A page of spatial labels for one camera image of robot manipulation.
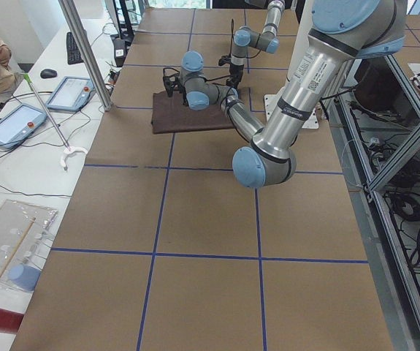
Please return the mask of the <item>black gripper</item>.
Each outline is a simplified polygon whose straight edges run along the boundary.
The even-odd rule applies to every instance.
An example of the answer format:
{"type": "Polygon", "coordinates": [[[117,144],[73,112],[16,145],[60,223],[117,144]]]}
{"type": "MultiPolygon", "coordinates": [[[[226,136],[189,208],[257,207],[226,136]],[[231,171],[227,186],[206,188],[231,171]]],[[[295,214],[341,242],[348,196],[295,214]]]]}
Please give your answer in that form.
{"type": "Polygon", "coordinates": [[[238,86],[242,80],[244,73],[244,64],[229,64],[229,74],[230,76],[226,79],[226,85],[230,88],[238,89],[238,86]]]}

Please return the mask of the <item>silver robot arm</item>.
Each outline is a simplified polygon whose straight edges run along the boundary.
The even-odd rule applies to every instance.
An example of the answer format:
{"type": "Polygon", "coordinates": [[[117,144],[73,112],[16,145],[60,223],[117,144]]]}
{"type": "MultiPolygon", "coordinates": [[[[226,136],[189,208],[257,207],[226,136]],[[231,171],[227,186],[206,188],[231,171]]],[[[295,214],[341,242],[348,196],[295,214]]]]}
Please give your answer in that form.
{"type": "Polygon", "coordinates": [[[312,20],[308,47],[266,124],[247,109],[235,88],[206,81],[198,52],[184,54],[178,82],[188,106],[204,110],[218,105],[249,143],[232,159],[234,176],[243,186],[258,189],[290,179],[296,167],[290,147],[334,76],[347,61],[399,51],[406,9],[406,1],[314,1],[305,6],[302,16],[312,20]]]}
{"type": "Polygon", "coordinates": [[[267,16],[261,32],[252,30],[249,26],[241,26],[232,33],[229,54],[222,56],[218,65],[229,64],[229,76],[226,85],[238,89],[243,78],[245,61],[249,58],[248,49],[259,52],[275,53],[279,47],[277,38],[278,26],[286,9],[285,1],[245,1],[246,4],[267,10],[267,16]]]}

